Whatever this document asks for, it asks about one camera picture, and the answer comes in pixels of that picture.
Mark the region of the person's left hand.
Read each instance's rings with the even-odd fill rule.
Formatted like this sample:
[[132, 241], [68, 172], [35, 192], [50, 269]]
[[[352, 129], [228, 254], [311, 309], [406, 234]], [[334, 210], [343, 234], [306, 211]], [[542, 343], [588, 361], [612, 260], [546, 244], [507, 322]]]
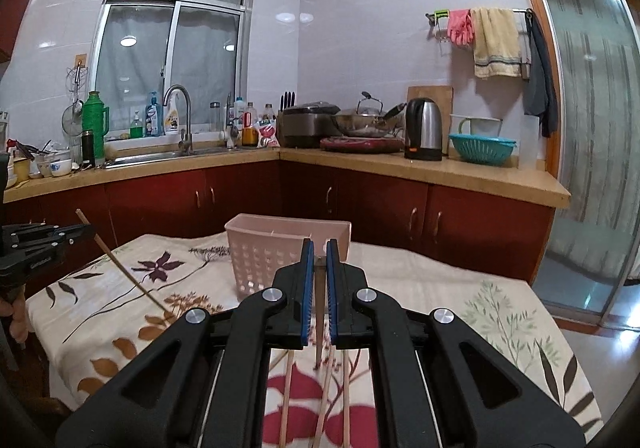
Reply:
[[24, 344], [29, 334], [25, 286], [17, 288], [17, 294], [11, 302], [0, 299], [0, 315], [10, 318], [10, 335], [13, 340], [18, 344]]

